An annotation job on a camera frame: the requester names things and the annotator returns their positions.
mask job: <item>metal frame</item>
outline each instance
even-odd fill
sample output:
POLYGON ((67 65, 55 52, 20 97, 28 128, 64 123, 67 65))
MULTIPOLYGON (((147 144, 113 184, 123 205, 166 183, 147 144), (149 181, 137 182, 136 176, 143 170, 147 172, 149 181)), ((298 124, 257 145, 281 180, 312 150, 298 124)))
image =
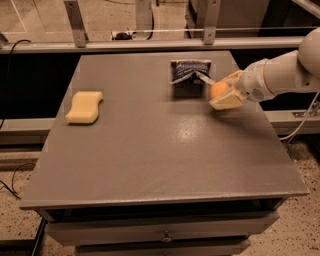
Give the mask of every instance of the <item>metal frame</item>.
POLYGON ((320 6, 309 1, 309 0, 292 0, 292 2, 295 2, 296 4, 300 5, 303 9, 310 12, 314 16, 316 16, 318 19, 320 19, 320 6))
POLYGON ((8 43, 8 39, 6 38, 6 36, 4 34, 2 34, 0 32, 0 49, 2 49, 3 47, 5 47, 8 43))
MULTIPOLYGON (((303 114, 305 110, 264 111, 278 135, 290 134, 299 126, 304 119, 304 117, 295 116, 299 112, 303 114)), ((297 134, 320 133, 320 112, 318 113, 309 117, 297 134)))
POLYGON ((89 38, 85 32, 79 3, 77 0, 65 0, 64 4, 71 25, 74 44, 76 47, 84 48, 89 38))
MULTIPOLYGON (((33 145, 32 148, 38 148, 45 143, 54 120, 54 118, 4 120, 0 129, 0 147, 10 145, 20 148, 21 145, 33 145)), ((0 165, 3 164, 12 165, 10 161, 2 163, 0 158, 0 165)))
POLYGON ((217 22, 220 10, 220 0, 206 0, 207 11, 204 24, 203 42, 213 44, 216 36, 217 22))
MULTIPOLYGON (((203 40, 177 41, 113 41, 87 43, 86 48, 78 48, 70 43, 29 43, 20 44, 15 53, 64 53, 64 52, 153 52, 153 51, 199 51, 230 49, 298 48, 304 37, 258 37, 258 38, 216 38, 212 45, 204 45, 203 40)), ((7 44, 0 54, 8 54, 13 44, 7 44)))

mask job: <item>drawer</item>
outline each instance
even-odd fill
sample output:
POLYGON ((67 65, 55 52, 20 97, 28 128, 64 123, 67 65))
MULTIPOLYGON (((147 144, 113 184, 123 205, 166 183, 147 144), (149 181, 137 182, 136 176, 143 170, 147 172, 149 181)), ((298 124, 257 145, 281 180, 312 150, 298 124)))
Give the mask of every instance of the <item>drawer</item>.
POLYGON ((262 233, 277 212, 52 223, 46 233, 64 246, 249 236, 262 233))
POLYGON ((245 239, 206 239, 172 243, 138 243, 76 248, 77 256, 222 256, 236 255, 249 247, 245 239))

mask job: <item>black panel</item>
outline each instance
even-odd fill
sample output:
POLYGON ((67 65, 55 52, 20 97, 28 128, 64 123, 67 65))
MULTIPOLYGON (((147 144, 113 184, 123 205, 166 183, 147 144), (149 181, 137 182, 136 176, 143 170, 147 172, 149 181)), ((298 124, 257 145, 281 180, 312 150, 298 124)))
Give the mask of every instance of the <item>black panel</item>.
POLYGON ((0 118, 55 117, 79 58, 80 54, 0 55, 0 118))
POLYGON ((273 207, 279 200, 280 199, 260 199, 189 204, 83 207, 73 209, 49 209, 47 213, 55 222, 59 223, 111 219, 181 217, 199 214, 269 211, 273 210, 273 207))
POLYGON ((270 0, 259 36, 305 36, 314 29, 311 27, 319 25, 318 18, 291 0, 270 0))

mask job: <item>white cable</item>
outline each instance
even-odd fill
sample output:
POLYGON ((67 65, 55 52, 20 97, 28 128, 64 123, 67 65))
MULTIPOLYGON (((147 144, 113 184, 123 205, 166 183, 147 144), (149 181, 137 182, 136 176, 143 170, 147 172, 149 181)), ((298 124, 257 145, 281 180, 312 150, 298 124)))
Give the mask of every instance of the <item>white cable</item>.
POLYGON ((202 74, 199 71, 196 71, 196 74, 197 74, 197 77, 199 77, 203 82, 205 82, 208 85, 213 85, 215 83, 215 81, 213 81, 211 78, 202 74))
POLYGON ((313 104, 315 103, 315 101, 317 100, 317 97, 319 96, 319 94, 320 94, 320 91, 318 91, 317 94, 314 96, 314 98, 313 98, 313 100, 312 100, 312 102, 311 102, 311 104, 310 104, 307 112, 305 113, 305 116, 304 116, 302 122, 300 123, 300 125, 299 125, 291 134, 289 134, 288 136, 279 138, 280 140, 290 139, 292 136, 294 136, 294 135, 300 130, 300 128, 302 127, 302 125, 304 124, 304 122, 305 122, 305 121, 307 120, 307 118, 309 117, 310 110, 312 109, 312 106, 313 106, 313 104))

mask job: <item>speckled floor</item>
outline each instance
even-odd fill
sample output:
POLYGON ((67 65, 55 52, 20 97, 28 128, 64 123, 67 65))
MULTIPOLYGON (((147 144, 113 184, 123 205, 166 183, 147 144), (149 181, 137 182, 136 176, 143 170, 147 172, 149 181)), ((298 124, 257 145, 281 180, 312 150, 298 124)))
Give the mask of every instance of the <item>speckled floor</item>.
MULTIPOLYGON (((302 179, 310 190, 305 197, 291 198, 280 208, 280 219, 263 234, 250 237, 251 246, 242 256, 319 256, 320 255, 320 166, 311 154, 307 143, 299 140, 288 150, 302 179)), ((20 162, 33 162, 28 157, 20 162)), ((0 166, 5 157, 2 154, 0 166)), ((32 174, 31 165, 15 175, 14 188, 23 196, 23 190, 32 174)), ((13 166, 1 167, 0 179, 11 184, 13 166)), ((19 200, 5 189, 0 190, 0 240, 30 239, 36 234, 39 216, 31 211, 21 211, 19 200)), ((73 247, 62 247, 45 236, 40 255, 74 255, 73 247)))

